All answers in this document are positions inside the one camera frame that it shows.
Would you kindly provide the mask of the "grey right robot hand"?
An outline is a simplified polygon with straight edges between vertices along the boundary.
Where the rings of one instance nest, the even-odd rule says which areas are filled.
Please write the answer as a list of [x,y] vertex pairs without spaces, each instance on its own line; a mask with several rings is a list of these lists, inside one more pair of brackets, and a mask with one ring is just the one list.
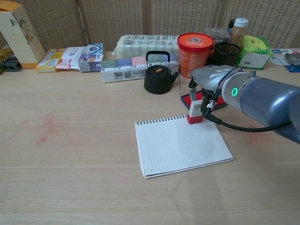
[[190,99],[196,100],[196,87],[202,88],[202,106],[201,113],[204,117],[210,114],[221,95],[223,83],[229,77],[241,72],[240,67],[232,67],[229,65],[222,66],[204,66],[194,69],[191,73],[192,79],[188,85],[190,91]]

